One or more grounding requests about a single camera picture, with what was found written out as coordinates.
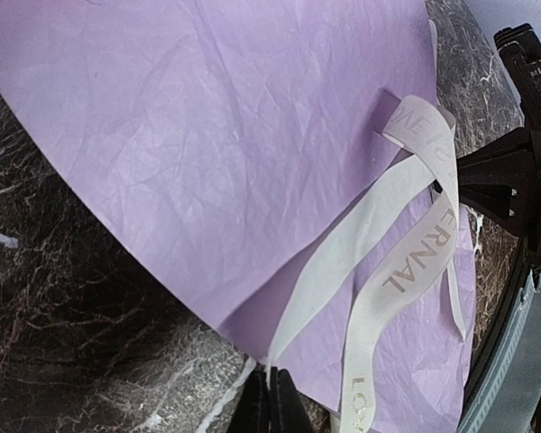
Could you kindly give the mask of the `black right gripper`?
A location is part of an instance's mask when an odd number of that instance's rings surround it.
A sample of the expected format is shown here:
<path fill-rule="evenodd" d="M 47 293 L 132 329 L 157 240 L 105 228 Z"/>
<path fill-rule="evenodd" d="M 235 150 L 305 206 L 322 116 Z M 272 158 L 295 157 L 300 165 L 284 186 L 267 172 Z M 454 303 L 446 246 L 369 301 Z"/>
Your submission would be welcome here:
<path fill-rule="evenodd" d="M 507 27 L 494 41 L 518 91 L 525 128 L 457 160 L 459 196 L 510 234 L 525 236 L 526 260 L 541 268 L 541 41 L 529 24 Z M 506 186 L 535 166 L 535 186 Z"/>

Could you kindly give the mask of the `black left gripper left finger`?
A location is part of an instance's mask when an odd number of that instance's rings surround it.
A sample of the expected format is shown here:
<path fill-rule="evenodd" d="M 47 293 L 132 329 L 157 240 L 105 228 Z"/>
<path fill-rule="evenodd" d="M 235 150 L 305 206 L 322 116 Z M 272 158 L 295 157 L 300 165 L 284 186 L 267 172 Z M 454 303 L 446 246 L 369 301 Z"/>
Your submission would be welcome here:
<path fill-rule="evenodd" d="M 245 381 L 226 432 L 267 433 L 270 430 L 270 422 L 270 395 L 266 374 L 262 370 L 254 370 Z"/>

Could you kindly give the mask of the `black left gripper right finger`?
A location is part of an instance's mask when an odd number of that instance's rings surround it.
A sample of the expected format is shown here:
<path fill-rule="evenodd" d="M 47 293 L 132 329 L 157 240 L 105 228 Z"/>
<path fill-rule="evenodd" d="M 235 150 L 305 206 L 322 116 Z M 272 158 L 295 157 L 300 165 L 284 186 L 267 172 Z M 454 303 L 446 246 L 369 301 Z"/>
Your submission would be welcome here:
<path fill-rule="evenodd" d="M 309 433 L 311 422 L 286 369 L 270 370 L 270 432 Z"/>

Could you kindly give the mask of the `white printed ribbon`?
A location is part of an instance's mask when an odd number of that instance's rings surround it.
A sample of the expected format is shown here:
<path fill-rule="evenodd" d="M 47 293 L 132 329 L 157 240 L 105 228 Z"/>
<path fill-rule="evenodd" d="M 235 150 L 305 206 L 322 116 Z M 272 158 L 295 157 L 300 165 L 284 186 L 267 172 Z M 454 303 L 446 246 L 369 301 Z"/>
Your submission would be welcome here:
<path fill-rule="evenodd" d="M 343 357 L 340 432 L 366 432 L 376 410 L 373 359 L 385 327 L 437 281 L 447 280 L 454 324 L 465 330 L 454 269 L 460 212 L 453 115 L 416 95 L 403 97 L 381 130 L 407 157 L 387 168 L 303 267 L 268 350 L 276 360 L 331 301 L 404 208 L 437 184 L 428 211 L 373 269 L 350 312 Z"/>

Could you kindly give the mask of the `purple and pink wrapping paper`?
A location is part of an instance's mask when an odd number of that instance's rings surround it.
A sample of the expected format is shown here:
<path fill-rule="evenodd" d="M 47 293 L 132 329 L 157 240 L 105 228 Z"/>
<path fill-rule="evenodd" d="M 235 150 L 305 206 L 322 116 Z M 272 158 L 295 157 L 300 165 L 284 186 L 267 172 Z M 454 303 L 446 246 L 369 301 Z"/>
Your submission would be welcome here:
<path fill-rule="evenodd" d="M 400 100 L 437 104 L 421 1 L 0 1 L 0 93 L 58 174 L 210 327 L 340 412 L 353 301 L 430 209 L 418 194 L 274 361 L 303 267 L 407 152 L 381 130 Z M 366 432 L 453 432 L 472 340 L 460 205 L 454 269 L 391 320 Z"/>

